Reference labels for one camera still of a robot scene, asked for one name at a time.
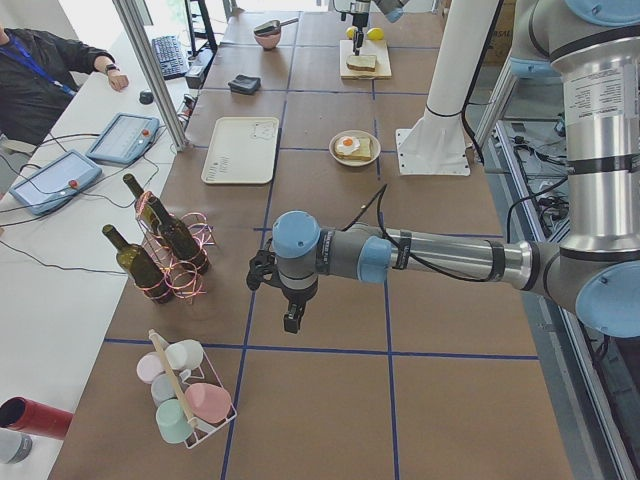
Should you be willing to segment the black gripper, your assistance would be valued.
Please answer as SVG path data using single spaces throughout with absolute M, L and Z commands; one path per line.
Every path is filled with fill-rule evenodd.
M 352 25 L 356 27 L 352 35 L 352 50 L 353 54 L 360 55 L 361 47 L 363 44 L 363 29 L 368 26 L 369 14 L 368 13 L 353 13 Z
M 294 289 L 288 286 L 282 288 L 282 292 L 288 300 L 287 312 L 283 316 L 283 325 L 286 332 L 294 332 L 300 329 L 306 303 L 316 295 L 317 291 L 317 282 L 304 289 Z

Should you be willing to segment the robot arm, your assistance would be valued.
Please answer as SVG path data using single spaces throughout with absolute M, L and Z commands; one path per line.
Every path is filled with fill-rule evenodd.
M 511 61 L 518 73 L 556 72 L 563 85 L 568 236 L 506 243 L 352 223 L 321 227 L 282 214 L 250 263 L 289 302 L 299 330 L 322 275 L 382 283 L 391 269 L 427 269 L 470 282 L 506 282 L 543 296 L 603 334 L 639 333 L 639 5 L 635 1 L 520 1 Z
M 365 38 L 364 28 L 369 22 L 371 3 L 371 0 L 350 1 L 347 9 L 341 12 L 341 19 L 345 21 L 347 16 L 350 15 L 352 17 L 352 25 L 356 28 L 352 38 L 352 50 L 356 56 L 360 55 L 360 49 L 363 46 Z M 374 0 L 373 3 L 391 23 L 398 21 L 404 13 L 405 3 L 403 1 Z

